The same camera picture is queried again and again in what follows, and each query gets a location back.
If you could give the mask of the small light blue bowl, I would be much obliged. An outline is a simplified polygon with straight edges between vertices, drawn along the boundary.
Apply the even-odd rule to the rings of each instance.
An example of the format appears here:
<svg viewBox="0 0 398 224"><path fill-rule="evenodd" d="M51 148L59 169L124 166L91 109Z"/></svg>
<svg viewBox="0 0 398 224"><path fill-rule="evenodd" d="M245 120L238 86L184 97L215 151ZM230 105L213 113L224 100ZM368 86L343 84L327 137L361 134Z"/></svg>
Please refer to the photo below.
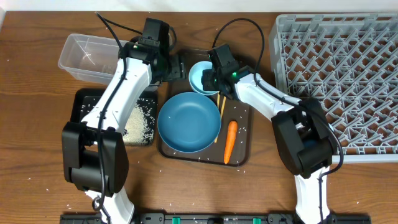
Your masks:
<svg viewBox="0 0 398 224"><path fill-rule="evenodd" d="M217 93L217 91L205 91L203 89L203 84L201 82L203 71L211 68L212 68L212 63L209 61L201 61L193 65L193 67L189 71L189 78L188 78L190 86L193 91L206 96L211 96Z"/></svg>

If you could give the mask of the orange carrot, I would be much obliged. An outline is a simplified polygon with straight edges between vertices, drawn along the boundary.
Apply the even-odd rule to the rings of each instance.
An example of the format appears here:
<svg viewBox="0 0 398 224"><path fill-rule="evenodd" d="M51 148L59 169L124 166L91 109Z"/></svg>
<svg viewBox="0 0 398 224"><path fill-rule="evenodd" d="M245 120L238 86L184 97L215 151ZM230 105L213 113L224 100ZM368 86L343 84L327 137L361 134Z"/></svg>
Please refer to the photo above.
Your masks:
<svg viewBox="0 0 398 224"><path fill-rule="evenodd" d="M225 164L228 164L229 160L231 158L235 140L236 140L237 131L238 131L237 121L235 121L235 120L230 121L229 125L228 125L227 136L226 136L226 144L225 144L225 148L224 148L223 161Z"/></svg>

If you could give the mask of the large dark blue plate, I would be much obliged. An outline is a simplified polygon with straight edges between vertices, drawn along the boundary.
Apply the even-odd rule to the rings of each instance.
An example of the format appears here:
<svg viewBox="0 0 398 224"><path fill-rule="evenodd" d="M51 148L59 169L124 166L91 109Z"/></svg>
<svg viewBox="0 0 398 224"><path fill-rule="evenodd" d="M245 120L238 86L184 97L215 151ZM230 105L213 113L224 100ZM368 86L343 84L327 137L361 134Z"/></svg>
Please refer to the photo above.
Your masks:
<svg viewBox="0 0 398 224"><path fill-rule="evenodd" d="M221 115L209 97L185 92L165 102L158 115L157 127L168 147L194 153L214 142L221 130Z"/></svg>

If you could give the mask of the white rice pile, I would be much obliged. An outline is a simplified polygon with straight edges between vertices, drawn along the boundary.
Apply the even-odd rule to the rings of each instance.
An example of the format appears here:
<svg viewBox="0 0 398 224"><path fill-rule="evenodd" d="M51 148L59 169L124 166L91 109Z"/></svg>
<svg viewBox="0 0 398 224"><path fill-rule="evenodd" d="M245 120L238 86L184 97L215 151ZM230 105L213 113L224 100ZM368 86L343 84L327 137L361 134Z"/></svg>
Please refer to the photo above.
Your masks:
<svg viewBox="0 0 398 224"><path fill-rule="evenodd" d="M148 146L154 140L157 98L143 97L137 103L125 126L123 140L127 146Z"/></svg>

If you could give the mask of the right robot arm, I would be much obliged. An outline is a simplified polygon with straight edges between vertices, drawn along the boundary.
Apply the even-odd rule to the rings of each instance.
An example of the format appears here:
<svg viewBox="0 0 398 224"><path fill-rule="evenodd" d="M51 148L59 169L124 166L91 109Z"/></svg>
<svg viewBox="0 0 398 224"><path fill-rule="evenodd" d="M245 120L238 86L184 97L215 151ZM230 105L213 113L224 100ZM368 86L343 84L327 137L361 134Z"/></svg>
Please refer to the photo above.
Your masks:
<svg viewBox="0 0 398 224"><path fill-rule="evenodd" d="M295 177L298 220L326 223L330 219L326 177L342 166L330 167L341 144L320 102L286 95L248 66L240 70L232 67L204 69L201 83L204 90L219 91L246 103L271 121L279 157Z"/></svg>

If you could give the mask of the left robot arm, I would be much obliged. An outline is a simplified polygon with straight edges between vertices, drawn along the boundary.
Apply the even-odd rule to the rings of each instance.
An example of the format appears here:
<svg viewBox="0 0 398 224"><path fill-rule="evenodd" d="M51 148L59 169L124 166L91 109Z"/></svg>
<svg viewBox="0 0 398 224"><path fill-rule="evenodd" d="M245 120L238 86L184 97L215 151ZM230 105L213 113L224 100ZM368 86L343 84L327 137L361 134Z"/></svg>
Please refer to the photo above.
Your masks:
<svg viewBox="0 0 398 224"><path fill-rule="evenodd" d="M130 223L134 205L124 188L129 161L123 132L138 98L174 72L168 42L138 40L119 50L116 71L99 101L81 121L62 131L65 180L92 199L106 223Z"/></svg>

